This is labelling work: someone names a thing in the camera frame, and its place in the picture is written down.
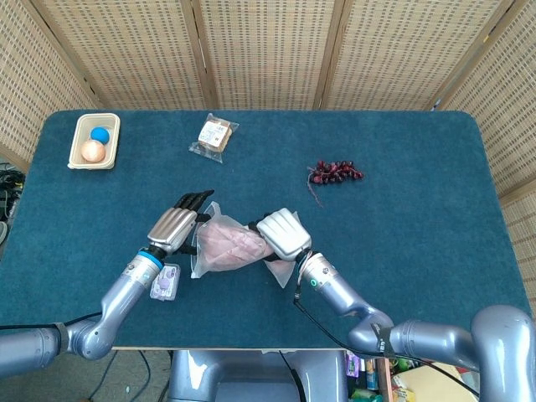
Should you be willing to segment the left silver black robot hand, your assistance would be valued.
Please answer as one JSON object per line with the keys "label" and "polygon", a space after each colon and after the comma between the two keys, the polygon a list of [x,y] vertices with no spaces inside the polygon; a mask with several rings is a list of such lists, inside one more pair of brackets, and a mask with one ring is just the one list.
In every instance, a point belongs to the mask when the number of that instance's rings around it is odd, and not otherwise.
{"label": "left silver black robot hand", "polygon": [[149,246],[144,251],[159,260],[177,252],[193,255],[193,247],[183,244],[197,224],[211,219],[209,214],[200,213],[199,209],[213,193],[214,190],[210,189],[184,194],[152,227],[147,235]]}

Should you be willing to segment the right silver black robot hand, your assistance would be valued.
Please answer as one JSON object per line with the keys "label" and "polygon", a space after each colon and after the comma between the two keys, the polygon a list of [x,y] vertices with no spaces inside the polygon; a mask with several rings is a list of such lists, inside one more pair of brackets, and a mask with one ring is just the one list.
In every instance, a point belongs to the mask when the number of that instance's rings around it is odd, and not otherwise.
{"label": "right silver black robot hand", "polygon": [[312,247],[310,234],[287,208],[249,222],[247,228],[266,242],[269,250],[264,259],[267,261],[298,262]]}

